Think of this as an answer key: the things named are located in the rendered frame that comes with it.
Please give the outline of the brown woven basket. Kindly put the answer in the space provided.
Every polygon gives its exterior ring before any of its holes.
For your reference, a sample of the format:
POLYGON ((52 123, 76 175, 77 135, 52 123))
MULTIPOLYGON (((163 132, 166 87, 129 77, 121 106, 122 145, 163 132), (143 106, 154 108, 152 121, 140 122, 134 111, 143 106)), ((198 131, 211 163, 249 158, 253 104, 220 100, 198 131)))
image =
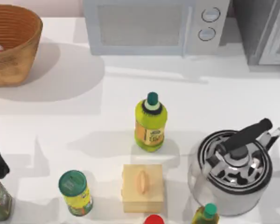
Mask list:
POLYGON ((20 85, 29 75, 43 22, 33 11, 0 4, 0 87, 20 85))

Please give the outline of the green bottle with dark cap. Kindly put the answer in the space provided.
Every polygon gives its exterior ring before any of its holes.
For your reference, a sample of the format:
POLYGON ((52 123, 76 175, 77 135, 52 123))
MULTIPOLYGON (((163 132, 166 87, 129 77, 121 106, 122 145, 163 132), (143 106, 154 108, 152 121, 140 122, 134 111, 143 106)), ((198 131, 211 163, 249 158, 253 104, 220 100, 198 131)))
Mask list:
POLYGON ((159 101, 158 94, 149 92, 135 107, 134 138, 137 145, 147 152, 157 151, 165 139, 167 119, 168 111, 159 101))

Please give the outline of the green lidded yellow canister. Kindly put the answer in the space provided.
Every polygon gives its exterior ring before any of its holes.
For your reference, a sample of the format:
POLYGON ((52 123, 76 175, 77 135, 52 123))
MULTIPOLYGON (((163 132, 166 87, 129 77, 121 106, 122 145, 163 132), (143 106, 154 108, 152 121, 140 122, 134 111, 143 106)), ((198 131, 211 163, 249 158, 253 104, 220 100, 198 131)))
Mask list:
POLYGON ((82 217, 91 211, 93 200, 86 177, 81 171, 69 170, 62 174, 58 188, 72 215, 82 217))

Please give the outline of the pale microwave oven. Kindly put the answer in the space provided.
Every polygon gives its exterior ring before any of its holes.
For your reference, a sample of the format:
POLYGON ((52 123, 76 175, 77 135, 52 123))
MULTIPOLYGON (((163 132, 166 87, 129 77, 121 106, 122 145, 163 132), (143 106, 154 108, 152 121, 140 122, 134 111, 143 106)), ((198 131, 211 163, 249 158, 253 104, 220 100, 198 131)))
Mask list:
POLYGON ((217 50, 230 0, 83 0, 93 55, 209 55, 217 50), (220 17, 205 22, 202 12, 216 7, 220 17), (216 36, 198 38, 211 27, 216 36))

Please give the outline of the pale wooden box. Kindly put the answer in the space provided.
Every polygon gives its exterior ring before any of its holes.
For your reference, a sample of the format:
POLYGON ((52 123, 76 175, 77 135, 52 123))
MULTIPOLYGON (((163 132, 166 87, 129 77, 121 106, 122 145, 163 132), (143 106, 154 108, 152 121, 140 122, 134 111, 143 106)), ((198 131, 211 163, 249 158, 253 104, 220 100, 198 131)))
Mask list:
POLYGON ((161 213, 164 180, 161 164, 125 164, 121 196, 125 213, 161 213))

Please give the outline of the red round cap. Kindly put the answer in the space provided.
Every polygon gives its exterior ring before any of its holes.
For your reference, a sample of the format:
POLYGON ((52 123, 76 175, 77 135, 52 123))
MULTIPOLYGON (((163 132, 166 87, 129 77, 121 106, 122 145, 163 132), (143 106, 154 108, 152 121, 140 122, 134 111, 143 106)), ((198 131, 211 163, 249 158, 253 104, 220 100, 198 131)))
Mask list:
POLYGON ((165 224, 165 222, 161 216, 152 214, 146 217, 143 224, 165 224))

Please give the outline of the shiny metal kettle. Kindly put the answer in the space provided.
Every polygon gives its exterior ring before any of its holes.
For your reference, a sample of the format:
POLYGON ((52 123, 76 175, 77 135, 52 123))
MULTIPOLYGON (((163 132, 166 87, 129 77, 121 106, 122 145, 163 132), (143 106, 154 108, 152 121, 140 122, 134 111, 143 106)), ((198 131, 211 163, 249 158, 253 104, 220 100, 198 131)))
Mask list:
POLYGON ((267 118, 242 130, 219 130, 198 145, 188 172, 192 197, 200 205, 214 203, 219 215, 232 217, 253 209, 273 174, 269 150, 280 127, 267 118))

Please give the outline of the round microwave knob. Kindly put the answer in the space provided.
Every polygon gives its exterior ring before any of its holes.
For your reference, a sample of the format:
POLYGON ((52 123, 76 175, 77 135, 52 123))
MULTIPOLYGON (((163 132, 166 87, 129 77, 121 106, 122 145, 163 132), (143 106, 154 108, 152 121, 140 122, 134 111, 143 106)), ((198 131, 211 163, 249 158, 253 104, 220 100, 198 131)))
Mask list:
POLYGON ((212 40, 215 36, 216 36, 216 31, 211 27, 201 29, 198 32, 198 38, 204 42, 212 40))
POLYGON ((220 17, 220 10, 216 7, 205 9, 202 12, 202 19, 205 22, 215 22, 220 17))

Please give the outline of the small yellow green bottle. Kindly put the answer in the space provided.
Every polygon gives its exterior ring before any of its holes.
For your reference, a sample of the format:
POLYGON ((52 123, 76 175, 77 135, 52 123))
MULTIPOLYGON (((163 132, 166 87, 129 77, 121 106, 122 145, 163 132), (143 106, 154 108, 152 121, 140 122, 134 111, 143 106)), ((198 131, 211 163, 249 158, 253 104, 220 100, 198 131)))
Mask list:
POLYGON ((213 203, 208 203, 196 210, 191 224, 218 224, 218 221, 217 206, 213 203))

